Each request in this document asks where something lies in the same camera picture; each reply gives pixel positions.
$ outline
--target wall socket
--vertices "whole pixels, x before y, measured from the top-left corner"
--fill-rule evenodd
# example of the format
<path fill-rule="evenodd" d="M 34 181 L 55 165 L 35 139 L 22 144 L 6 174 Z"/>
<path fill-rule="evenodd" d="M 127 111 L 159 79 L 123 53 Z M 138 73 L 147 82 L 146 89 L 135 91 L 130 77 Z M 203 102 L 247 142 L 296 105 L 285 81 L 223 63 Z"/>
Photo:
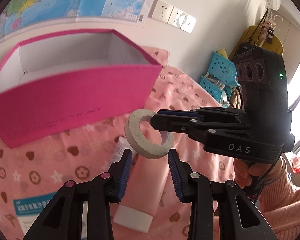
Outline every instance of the wall socket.
<path fill-rule="evenodd" d="M 156 4 L 154 6 L 151 18 L 164 23 L 168 23 L 171 12 L 173 10 L 173 6 L 159 0 L 154 0 L 154 2 Z"/>
<path fill-rule="evenodd" d="M 192 32 L 197 22 L 191 15 L 160 0 L 154 0 L 151 18 L 168 23 L 188 33 Z"/>
<path fill-rule="evenodd" d="M 168 24 L 173 25 L 177 28 L 181 28 L 181 25 L 185 19 L 186 13 L 184 11 L 181 11 L 177 7 L 174 7 L 172 10 L 172 13 L 170 15 L 170 18 L 168 20 Z"/>

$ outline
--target world map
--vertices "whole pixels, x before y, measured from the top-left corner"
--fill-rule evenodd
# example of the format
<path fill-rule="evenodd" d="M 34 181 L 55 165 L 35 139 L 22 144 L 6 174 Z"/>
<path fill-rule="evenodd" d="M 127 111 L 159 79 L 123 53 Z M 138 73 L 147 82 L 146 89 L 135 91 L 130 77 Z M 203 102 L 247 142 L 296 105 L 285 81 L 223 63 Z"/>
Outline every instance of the world map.
<path fill-rule="evenodd" d="M 136 22 L 145 0 L 11 0 L 0 15 L 0 38 L 49 20 L 107 17 Z"/>

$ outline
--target tape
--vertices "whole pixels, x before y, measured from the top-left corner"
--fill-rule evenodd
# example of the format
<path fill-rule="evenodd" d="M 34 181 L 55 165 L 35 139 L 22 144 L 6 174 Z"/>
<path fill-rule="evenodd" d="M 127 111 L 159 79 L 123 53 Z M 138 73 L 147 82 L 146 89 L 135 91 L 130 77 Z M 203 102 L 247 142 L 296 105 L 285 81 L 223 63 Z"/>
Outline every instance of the tape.
<path fill-rule="evenodd" d="M 174 146 L 172 132 L 160 131 L 161 145 L 152 144 L 142 134 L 139 123 L 141 121 L 150 123 L 151 117 L 155 114 L 151 110 L 138 109 L 132 112 L 124 127 L 126 138 L 131 147 L 141 156 L 153 160 L 164 157 Z"/>

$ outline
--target camera lens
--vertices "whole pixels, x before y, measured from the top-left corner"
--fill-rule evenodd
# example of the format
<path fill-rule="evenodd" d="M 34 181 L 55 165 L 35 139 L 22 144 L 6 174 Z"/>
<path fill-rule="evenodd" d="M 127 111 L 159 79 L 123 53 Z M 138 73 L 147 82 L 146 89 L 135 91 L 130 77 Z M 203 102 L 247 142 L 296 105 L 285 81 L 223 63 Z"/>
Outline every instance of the camera lens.
<path fill-rule="evenodd" d="M 252 69 L 249 64 L 246 64 L 244 66 L 244 72 L 246 74 L 247 79 L 251 80 L 252 79 Z"/>
<path fill-rule="evenodd" d="M 263 73 L 263 68 L 262 68 L 262 66 L 260 65 L 260 63 L 257 63 L 257 64 L 256 64 L 256 73 L 257 73 L 257 78 L 258 78 L 259 80 L 262 80 L 262 79 L 263 79 L 264 73 Z"/>
<path fill-rule="evenodd" d="M 237 74 L 239 78 L 242 78 L 242 69 L 240 67 L 237 68 Z"/>

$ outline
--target pink box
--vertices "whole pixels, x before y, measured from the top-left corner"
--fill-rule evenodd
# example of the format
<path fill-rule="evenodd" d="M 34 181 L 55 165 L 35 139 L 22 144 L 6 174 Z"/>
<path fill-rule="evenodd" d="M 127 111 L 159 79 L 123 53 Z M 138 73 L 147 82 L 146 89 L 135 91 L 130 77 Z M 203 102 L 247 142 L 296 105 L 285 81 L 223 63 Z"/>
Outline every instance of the pink box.
<path fill-rule="evenodd" d="M 20 42 L 0 63 L 0 138 L 17 147 L 142 108 L 161 68 L 115 30 Z"/>

